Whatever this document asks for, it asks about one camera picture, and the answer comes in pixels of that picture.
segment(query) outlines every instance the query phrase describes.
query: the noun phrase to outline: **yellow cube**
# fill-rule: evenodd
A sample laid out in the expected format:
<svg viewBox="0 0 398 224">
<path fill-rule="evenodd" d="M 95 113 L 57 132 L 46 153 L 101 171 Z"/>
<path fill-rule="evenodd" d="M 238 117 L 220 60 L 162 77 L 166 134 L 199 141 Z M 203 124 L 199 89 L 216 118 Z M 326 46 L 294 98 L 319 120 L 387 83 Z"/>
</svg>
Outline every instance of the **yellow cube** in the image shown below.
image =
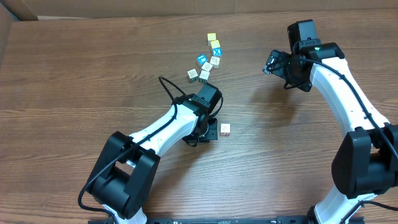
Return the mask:
<svg viewBox="0 0 398 224">
<path fill-rule="evenodd" d="M 211 44 L 211 49 L 220 47 L 220 42 L 218 40 L 211 41 L 210 44 Z"/>
<path fill-rule="evenodd" d="M 210 46 L 210 42 L 216 40 L 216 33 L 207 34 L 207 45 Z"/>
</svg>

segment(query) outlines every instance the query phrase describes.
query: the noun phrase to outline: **cube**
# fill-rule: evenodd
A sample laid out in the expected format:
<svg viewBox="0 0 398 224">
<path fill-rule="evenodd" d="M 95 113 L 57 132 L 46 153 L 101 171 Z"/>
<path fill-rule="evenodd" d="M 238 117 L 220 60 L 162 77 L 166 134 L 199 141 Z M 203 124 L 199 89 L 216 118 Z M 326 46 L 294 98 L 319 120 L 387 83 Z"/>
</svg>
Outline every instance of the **cube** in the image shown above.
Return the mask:
<svg viewBox="0 0 398 224">
<path fill-rule="evenodd" d="M 219 58 L 221 58 L 221 57 L 223 56 L 223 51 L 221 50 L 221 47 L 218 47 L 218 48 L 216 48 L 216 49 L 213 49 L 212 52 L 213 52 L 213 56 L 214 56 L 214 57 L 219 57 Z"/>
<path fill-rule="evenodd" d="M 192 69 L 188 71 L 188 78 L 190 82 L 194 82 L 198 80 L 198 73 L 196 69 Z"/>
<path fill-rule="evenodd" d="M 205 62 L 207 62 L 207 58 L 206 55 L 199 55 L 199 57 L 197 57 L 197 64 L 201 67 Z"/>
<path fill-rule="evenodd" d="M 220 60 L 221 59 L 218 58 L 218 57 L 211 56 L 210 65 L 212 65 L 213 68 L 219 68 L 220 67 Z"/>
<path fill-rule="evenodd" d="M 221 135 L 222 136 L 229 136 L 230 132 L 231 132 L 230 124 L 221 124 Z"/>
<path fill-rule="evenodd" d="M 210 42 L 216 40 L 216 33 L 207 34 L 207 45 L 210 46 Z"/>
<path fill-rule="evenodd" d="M 210 72 L 201 71 L 199 76 L 199 82 L 206 83 L 209 80 Z"/>
<path fill-rule="evenodd" d="M 220 46 L 220 42 L 218 40 L 211 41 L 210 45 L 211 45 L 211 49 L 215 49 L 215 48 L 221 47 Z"/>
<path fill-rule="evenodd" d="M 203 71 L 206 71 L 206 72 L 211 72 L 212 69 L 213 69 L 213 66 L 212 66 L 212 64 L 210 64 L 210 63 L 208 63 L 208 62 L 205 62 L 205 63 L 203 64 L 203 66 L 201 67 L 201 69 L 202 69 Z"/>
</svg>

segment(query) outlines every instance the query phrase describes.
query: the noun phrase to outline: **symbol on blue cube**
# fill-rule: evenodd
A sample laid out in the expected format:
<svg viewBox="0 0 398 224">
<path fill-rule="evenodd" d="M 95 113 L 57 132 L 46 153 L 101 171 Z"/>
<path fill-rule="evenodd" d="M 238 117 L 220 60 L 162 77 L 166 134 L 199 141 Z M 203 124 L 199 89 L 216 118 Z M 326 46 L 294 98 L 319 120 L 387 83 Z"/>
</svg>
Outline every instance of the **symbol on blue cube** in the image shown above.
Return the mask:
<svg viewBox="0 0 398 224">
<path fill-rule="evenodd" d="M 221 50 L 221 47 L 217 47 L 213 49 L 213 56 L 214 57 L 221 57 L 223 55 L 223 51 Z"/>
<path fill-rule="evenodd" d="M 197 61 L 199 65 L 203 65 L 205 62 L 207 62 L 206 55 L 200 55 L 199 57 L 197 57 Z"/>
</svg>

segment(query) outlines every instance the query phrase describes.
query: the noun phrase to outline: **stack of cubes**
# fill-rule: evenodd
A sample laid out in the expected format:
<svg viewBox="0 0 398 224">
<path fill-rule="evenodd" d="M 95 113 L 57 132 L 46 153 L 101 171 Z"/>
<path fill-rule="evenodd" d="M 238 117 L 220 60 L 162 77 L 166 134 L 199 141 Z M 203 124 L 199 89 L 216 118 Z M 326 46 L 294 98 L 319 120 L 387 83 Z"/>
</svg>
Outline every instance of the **stack of cubes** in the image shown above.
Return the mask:
<svg viewBox="0 0 398 224">
<path fill-rule="evenodd" d="M 195 69 L 188 71 L 188 77 L 191 82 L 199 80 L 199 82 L 206 83 L 210 77 L 210 72 L 213 69 L 220 67 L 220 60 L 223 52 L 221 51 L 220 42 L 216 38 L 215 33 L 207 34 L 207 44 L 211 46 L 211 51 L 213 56 L 211 56 L 210 61 L 208 61 L 205 54 L 199 55 L 197 57 L 197 64 L 201 67 L 200 75 L 198 75 Z"/>
</svg>

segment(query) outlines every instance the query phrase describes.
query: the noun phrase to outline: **wall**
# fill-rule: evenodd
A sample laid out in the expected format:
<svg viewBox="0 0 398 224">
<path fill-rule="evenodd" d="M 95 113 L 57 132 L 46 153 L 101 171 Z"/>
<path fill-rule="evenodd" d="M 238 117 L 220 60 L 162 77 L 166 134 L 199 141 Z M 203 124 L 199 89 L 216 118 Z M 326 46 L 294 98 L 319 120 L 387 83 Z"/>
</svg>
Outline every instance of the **wall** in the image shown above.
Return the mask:
<svg viewBox="0 0 398 224">
<path fill-rule="evenodd" d="M 131 17 L 398 7 L 397 0 L 0 0 L 22 19 Z"/>
<path fill-rule="evenodd" d="M 0 4 L 0 66 L 6 50 L 11 23 L 13 21 L 14 19 L 11 17 L 10 13 Z"/>
</svg>

